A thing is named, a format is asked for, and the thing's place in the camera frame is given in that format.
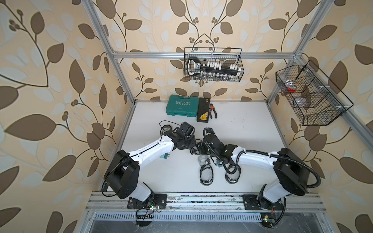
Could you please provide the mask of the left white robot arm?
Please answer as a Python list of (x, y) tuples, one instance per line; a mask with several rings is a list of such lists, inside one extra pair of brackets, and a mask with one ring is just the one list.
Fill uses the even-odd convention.
[(172, 151), (187, 150), (195, 146), (195, 136), (180, 136), (167, 132), (153, 143), (140, 149), (126, 152), (118, 151), (104, 174), (104, 184), (108, 185), (120, 199), (130, 197), (140, 202), (148, 201), (152, 190), (139, 182), (140, 171), (159, 158)]

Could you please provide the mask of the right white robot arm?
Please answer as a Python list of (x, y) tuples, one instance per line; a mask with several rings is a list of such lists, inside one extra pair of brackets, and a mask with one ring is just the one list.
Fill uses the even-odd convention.
[(212, 128), (203, 129), (203, 139), (197, 150), (201, 155), (216, 158), (225, 170), (226, 181), (230, 184), (238, 182), (241, 176), (241, 166), (248, 165), (272, 171), (276, 178), (271, 183), (262, 186), (259, 194), (248, 201), (252, 207), (268, 210), (289, 195), (304, 196), (308, 189), (321, 185), (320, 175), (306, 165), (290, 149), (263, 152), (248, 150), (233, 144), (223, 144)]

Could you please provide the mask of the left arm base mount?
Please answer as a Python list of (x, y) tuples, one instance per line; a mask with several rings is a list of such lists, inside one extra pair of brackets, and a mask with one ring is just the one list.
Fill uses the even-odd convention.
[(166, 208), (167, 194), (152, 192), (146, 201), (139, 201), (137, 199), (129, 198), (128, 209), (150, 209), (154, 211), (161, 211)]

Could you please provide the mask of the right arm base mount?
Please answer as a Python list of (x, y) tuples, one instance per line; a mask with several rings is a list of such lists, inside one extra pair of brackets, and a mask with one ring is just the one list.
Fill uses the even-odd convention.
[(263, 211), (276, 211), (283, 210), (283, 203), (281, 200), (271, 203), (264, 198), (264, 189), (266, 184), (263, 185), (259, 194), (246, 194), (242, 195), (245, 210), (263, 210)]

